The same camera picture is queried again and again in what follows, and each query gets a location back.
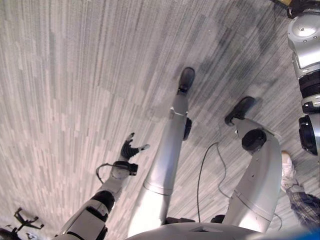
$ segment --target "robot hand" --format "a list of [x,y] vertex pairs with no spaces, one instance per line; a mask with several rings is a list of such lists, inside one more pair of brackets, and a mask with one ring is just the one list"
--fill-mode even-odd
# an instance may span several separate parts
[[121,152],[120,152],[120,158],[122,158],[123,161],[129,161],[131,157],[136,155],[137,153],[146,150],[150,147],[149,144],[145,144],[140,147],[131,147],[131,142],[133,141],[135,133],[132,132],[125,140],[124,144],[122,145]]

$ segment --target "person's leg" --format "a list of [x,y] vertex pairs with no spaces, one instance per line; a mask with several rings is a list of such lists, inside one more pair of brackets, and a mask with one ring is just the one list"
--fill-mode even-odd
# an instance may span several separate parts
[[296,170],[290,155],[283,151],[281,189],[289,197],[291,209],[299,222],[312,229],[320,226],[320,199],[305,193],[304,187],[295,178]]

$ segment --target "floor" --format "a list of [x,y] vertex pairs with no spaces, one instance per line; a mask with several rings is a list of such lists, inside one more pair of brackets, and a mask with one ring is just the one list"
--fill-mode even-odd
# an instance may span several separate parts
[[[307,193],[320,196],[319,159],[303,151],[301,93],[291,62],[286,10],[271,0],[0,0],[0,226],[22,207],[51,239],[99,188],[95,169],[117,160],[126,136],[151,147],[106,223],[125,239],[180,73],[193,67],[193,125],[183,142],[168,216],[197,220],[197,180],[207,147],[219,142],[231,195],[250,162],[224,116],[244,96],[248,117],[277,132]],[[103,179],[110,169],[101,170]],[[211,148],[200,181],[201,219],[224,214],[224,168]],[[284,192],[282,229],[299,225]],[[268,231],[277,231],[275,216]]]

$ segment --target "robot finger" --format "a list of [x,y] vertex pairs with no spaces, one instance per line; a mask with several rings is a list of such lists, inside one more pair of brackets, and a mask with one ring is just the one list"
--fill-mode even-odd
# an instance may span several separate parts
[[149,144],[145,144],[145,145],[143,145],[143,146],[139,146],[139,147],[138,147],[138,150],[139,150],[139,152],[141,152],[141,151],[146,150],[146,149],[148,149],[148,148],[150,148],[150,145],[149,145]]
[[129,136],[125,139],[125,141],[131,143],[133,141],[132,138],[134,137],[134,135],[134,132],[130,133]]

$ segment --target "humanoid robot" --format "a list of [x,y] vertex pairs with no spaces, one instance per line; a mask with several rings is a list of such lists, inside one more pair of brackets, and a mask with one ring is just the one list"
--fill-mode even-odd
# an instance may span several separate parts
[[[303,112],[309,114],[299,119],[301,145],[320,156],[320,2],[294,0],[288,8],[288,17],[293,19],[288,27],[288,43],[303,98],[301,105]],[[222,223],[165,224],[182,141],[191,128],[187,118],[188,91],[194,78],[192,68],[182,71],[157,153],[132,212],[127,239],[264,239],[263,235],[250,236],[265,233],[272,220],[281,184],[282,158],[275,134],[245,118],[254,104],[252,97],[242,99],[225,118],[228,125],[235,126],[242,147],[252,155],[252,160],[230,198]],[[70,218],[55,240],[104,239],[105,222],[123,184],[128,176],[137,173],[138,166],[129,160],[148,148],[148,145],[132,148],[133,136],[132,133],[126,139],[108,180]]]

